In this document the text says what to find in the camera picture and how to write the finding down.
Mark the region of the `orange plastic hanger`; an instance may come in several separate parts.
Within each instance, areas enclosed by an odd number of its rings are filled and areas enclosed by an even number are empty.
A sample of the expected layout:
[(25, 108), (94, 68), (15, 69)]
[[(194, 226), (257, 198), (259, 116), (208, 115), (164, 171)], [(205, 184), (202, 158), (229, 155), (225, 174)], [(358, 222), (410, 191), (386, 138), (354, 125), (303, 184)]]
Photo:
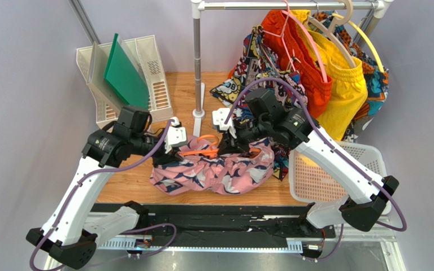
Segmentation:
[(267, 146), (259, 142), (244, 146), (232, 147), (216, 135), (206, 134), (194, 138), (182, 147), (178, 154), (181, 156), (204, 156), (207, 158), (255, 158)]

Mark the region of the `pink shark print shorts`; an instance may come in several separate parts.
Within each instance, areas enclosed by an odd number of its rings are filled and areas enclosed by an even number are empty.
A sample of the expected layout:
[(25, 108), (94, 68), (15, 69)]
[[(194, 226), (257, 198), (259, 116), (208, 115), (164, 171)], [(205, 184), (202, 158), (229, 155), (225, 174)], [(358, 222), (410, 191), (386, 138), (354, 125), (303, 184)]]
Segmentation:
[(168, 195), (189, 190), (212, 191), (222, 195), (248, 193), (262, 185), (274, 173), (274, 151), (269, 139), (251, 143), (253, 153), (230, 154), (210, 158), (184, 156), (182, 161), (155, 167), (150, 183)]

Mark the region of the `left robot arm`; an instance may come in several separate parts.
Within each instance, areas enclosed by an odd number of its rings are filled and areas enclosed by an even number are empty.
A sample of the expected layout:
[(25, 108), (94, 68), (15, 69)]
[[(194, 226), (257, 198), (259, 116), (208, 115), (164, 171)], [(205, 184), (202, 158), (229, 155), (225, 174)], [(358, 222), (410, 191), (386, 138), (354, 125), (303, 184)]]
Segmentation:
[(96, 199), (110, 177), (124, 171), (122, 162), (132, 155), (147, 159), (176, 160), (177, 149), (186, 144), (186, 129), (172, 117), (158, 135), (148, 133), (151, 113), (144, 108), (124, 106), (119, 117), (92, 133), (82, 150), (75, 176), (51, 217), (39, 228), (29, 230), (26, 239), (35, 251), (44, 251), (59, 268), (80, 269), (98, 247), (121, 234), (151, 230), (149, 211), (130, 201), (115, 212), (87, 222)]

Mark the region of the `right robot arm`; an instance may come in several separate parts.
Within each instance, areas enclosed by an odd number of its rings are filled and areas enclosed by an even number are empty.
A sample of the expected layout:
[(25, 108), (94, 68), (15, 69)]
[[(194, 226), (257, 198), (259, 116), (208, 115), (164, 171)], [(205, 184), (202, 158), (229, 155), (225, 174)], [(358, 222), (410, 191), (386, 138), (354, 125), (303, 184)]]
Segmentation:
[(368, 232), (379, 222), (387, 203), (399, 186), (393, 176), (383, 177), (366, 168), (342, 149), (325, 129), (301, 108), (287, 110), (265, 88), (245, 97), (251, 119), (239, 124), (228, 107), (212, 112), (212, 126), (222, 134), (218, 153), (241, 154), (250, 143), (270, 138), (311, 159), (346, 191), (340, 199), (310, 203), (305, 219), (315, 228), (347, 223)]

